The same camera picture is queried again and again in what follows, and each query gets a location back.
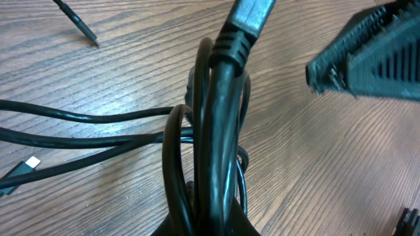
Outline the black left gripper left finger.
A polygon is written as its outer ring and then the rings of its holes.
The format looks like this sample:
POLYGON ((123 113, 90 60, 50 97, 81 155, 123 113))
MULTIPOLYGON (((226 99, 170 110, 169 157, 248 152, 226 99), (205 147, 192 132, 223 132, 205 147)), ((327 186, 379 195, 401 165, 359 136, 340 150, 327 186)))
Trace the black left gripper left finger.
POLYGON ((151 234, 151 236, 178 236, 178 231, 173 223, 170 214, 160 223, 157 229, 151 234))

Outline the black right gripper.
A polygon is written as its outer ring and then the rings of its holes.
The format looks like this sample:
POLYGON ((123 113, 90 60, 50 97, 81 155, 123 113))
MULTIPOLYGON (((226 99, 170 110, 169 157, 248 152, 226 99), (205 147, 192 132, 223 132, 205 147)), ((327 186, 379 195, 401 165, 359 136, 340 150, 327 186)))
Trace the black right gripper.
POLYGON ((419 236, 419 210, 405 208, 392 236, 419 236))

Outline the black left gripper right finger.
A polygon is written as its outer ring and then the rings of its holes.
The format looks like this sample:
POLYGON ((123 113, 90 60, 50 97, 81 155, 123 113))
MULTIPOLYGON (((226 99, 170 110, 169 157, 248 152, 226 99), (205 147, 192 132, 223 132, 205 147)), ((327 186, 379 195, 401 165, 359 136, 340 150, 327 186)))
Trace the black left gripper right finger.
POLYGON ((232 201, 230 209, 229 226, 232 236, 260 236, 235 199, 232 201))

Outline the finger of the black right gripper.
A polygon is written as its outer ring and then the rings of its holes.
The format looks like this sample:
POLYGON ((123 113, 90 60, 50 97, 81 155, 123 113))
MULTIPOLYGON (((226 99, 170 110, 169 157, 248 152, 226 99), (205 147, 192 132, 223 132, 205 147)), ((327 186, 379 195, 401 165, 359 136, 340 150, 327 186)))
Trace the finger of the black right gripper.
POLYGON ((318 94, 326 91, 350 94, 347 89, 348 59, 388 25, 414 16, 419 17, 417 1, 393 1, 358 12, 338 36, 307 64, 307 85, 318 94))
POLYGON ((347 62, 347 89, 355 96, 419 100, 419 17, 388 25, 347 62))

